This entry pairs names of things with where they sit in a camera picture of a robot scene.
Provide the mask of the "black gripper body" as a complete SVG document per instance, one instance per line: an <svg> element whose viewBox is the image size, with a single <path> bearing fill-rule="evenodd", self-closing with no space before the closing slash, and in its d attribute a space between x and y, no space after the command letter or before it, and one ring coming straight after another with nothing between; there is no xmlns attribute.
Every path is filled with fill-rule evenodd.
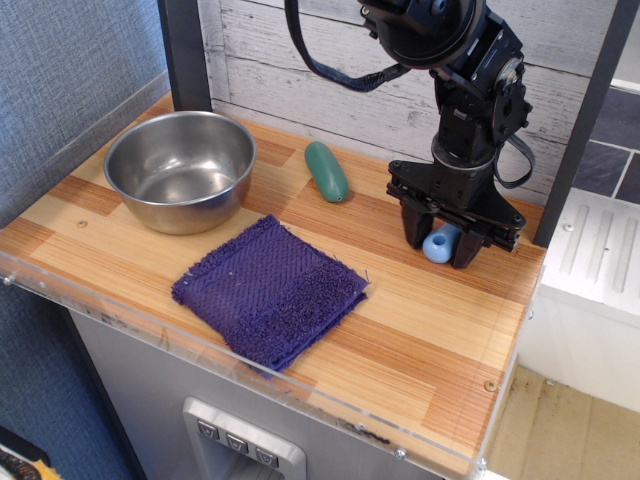
<svg viewBox="0 0 640 480"><path fill-rule="evenodd" d="M392 161L388 165L391 180L387 193L400 201L404 196L421 202L436 200L440 209L434 214L461 230L473 225L487 225L492 242L506 251L513 251L519 241L526 219L498 192L494 184L494 160L463 167L449 165L457 158L448 153L435 154L434 161L418 163Z"/></svg>

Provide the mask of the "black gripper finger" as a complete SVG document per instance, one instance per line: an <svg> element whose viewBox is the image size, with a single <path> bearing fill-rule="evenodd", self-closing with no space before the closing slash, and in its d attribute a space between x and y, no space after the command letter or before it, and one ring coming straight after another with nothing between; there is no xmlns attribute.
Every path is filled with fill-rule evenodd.
<svg viewBox="0 0 640 480"><path fill-rule="evenodd" d="M467 268L486 242L492 242L490 228L487 225L473 225L468 230L463 230L452 256L453 268Z"/></svg>
<svg viewBox="0 0 640 480"><path fill-rule="evenodd" d="M421 202L413 197L404 196L401 199L402 220L407 243L418 249L431 233L434 214L440 209L436 200Z"/></svg>

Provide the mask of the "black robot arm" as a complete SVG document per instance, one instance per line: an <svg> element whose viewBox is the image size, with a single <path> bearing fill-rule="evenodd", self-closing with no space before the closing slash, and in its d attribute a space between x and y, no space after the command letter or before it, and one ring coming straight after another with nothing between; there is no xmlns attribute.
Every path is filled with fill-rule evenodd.
<svg viewBox="0 0 640 480"><path fill-rule="evenodd" d="M389 165L387 192L400 202L407 242L420 247L440 219L461 231L450 257L456 269L484 247L513 251L526 219L497 188L517 188L530 176L507 181L498 160L511 144L535 161L517 135L532 110L521 41L483 1L365 1L361 14L392 59L434 80L432 163Z"/></svg>

